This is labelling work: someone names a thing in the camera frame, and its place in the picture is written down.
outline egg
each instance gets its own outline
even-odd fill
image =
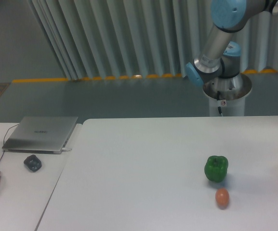
[[[225,188],[218,189],[216,192],[216,202],[221,208],[226,208],[229,204],[229,192]]]

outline floor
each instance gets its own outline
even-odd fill
[[[278,116],[278,74],[251,74],[246,116]],[[209,116],[202,89],[182,78],[12,83],[0,97],[0,122],[24,116],[89,118]]]

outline silver laptop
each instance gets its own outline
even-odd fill
[[[78,117],[24,117],[3,145],[6,152],[60,154]]]

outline green bell pepper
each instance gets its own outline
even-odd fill
[[[210,181],[222,182],[226,176],[229,162],[224,156],[212,155],[207,159],[204,172]]]

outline yellow floor stripe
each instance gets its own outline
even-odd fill
[[[242,72],[243,74],[266,74],[266,73],[278,73],[274,69],[264,69],[260,72],[257,72],[256,70],[246,70]],[[162,76],[159,75],[148,75],[146,78],[170,78],[170,77],[182,77],[182,74],[176,74],[173,76],[172,74],[164,74]],[[143,78],[141,75],[135,75],[135,76],[120,76],[119,78],[115,78],[114,76],[107,76],[105,77],[105,80],[114,80],[114,79],[134,79],[134,78]],[[80,81],[90,81],[90,80],[103,80],[100,76],[89,78],[84,77],[80,79]],[[67,78],[28,78],[28,79],[14,79],[12,83],[35,83],[35,82],[61,82],[61,81],[68,81]]]

